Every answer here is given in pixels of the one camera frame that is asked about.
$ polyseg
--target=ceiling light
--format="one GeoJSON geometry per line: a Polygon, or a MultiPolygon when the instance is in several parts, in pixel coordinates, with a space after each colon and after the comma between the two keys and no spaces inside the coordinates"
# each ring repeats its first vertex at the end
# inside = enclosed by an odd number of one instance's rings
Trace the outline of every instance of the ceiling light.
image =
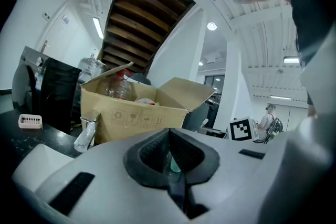
{"type": "Polygon", "coordinates": [[[98,18],[93,18],[93,22],[94,22],[94,24],[95,24],[94,26],[96,27],[98,36],[99,36],[101,39],[104,39],[104,35],[103,35],[103,32],[101,31],[101,27],[100,27],[99,19],[98,19],[98,18]]]}
{"type": "Polygon", "coordinates": [[[300,63],[299,57],[284,57],[284,63],[300,63]]]}
{"type": "Polygon", "coordinates": [[[208,29],[214,31],[217,29],[217,25],[214,22],[208,23],[208,29]]]}
{"type": "Polygon", "coordinates": [[[271,95],[270,97],[271,98],[276,98],[276,99],[292,100],[292,98],[290,98],[290,97],[280,97],[280,96],[274,96],[274,95],[271,95]]]}

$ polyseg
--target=plastic bottle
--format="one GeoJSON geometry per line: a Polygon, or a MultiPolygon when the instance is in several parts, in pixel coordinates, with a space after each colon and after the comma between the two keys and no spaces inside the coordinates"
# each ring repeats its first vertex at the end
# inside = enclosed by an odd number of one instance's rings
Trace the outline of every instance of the plastic bottle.
{"type": "Polygon", "coordinates": [[[83,58],[78,64],[78,68],[82,70],[79,74],[78,82],[80,84],[106,72],[107,66],[101,61],[94,58],[95,54],[92,53],[90,58],[83,58]]]}
{"type": "Polygon", "coordinates": [[[98,85],[98,93],[122,100],[131,100],[131,85],[124,78],[124,71],[119,71],[103,79],[98,85]]]}

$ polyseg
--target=black slot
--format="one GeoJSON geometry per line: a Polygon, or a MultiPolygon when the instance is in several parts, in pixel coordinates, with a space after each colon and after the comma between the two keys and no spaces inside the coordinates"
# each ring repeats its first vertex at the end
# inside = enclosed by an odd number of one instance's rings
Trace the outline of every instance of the black slot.
{"type": "Polygon", "coordinates": [[[265,156],[264,153],[249,150],[241,150],[239,153],[256,159],[263,159],[265,156]]]}
{"type": "Polygon", "coordinates": [[[93,174],[84,172],[79,173],[49,205],[67,216],[90,185],[93,178],[93,174]]]}

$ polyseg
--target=fluorescent tube light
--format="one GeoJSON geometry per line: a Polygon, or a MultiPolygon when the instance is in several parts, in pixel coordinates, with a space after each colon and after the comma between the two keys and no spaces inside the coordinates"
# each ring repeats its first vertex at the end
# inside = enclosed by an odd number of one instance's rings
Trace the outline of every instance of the fluorescent tube light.
{"type": "Polygon", "coordinates": [[[284,63],[300,63],[299,57],[284,57],[284,63]]]}
{"type": "Polygon", "coordinates": [[[274,96],[274,95],[271,95],[270,97],[271,98],[276,98],[276,99],[292,100],[292,98],[290,98],[290,97],[280,97],[280,96],[274,96]]]}
{"type": "Polygon", "coordinates": [[[98,19],[98,18],[93,18],[93,22],[94,22],[94,24],[95,24],[94,26],[96,27],[98,36],[99,36],[101,39],[104,39],[104,35],[103,35],[103,32],[101,31],[101,27],[100,27],[99,19],[98,19]]]}

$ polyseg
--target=wooden staircase underside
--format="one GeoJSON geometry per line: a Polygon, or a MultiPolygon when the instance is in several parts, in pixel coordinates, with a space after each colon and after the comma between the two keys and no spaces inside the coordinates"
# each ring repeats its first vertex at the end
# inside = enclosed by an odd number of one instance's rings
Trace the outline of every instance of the wooden staircase underside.
{"type": "Polygon", "coordinates": [[[157,50],[194,4],[193,0],[113,0],[102,62],[114,68],[132,61],[131,71],[148,71],[157,50]]]}

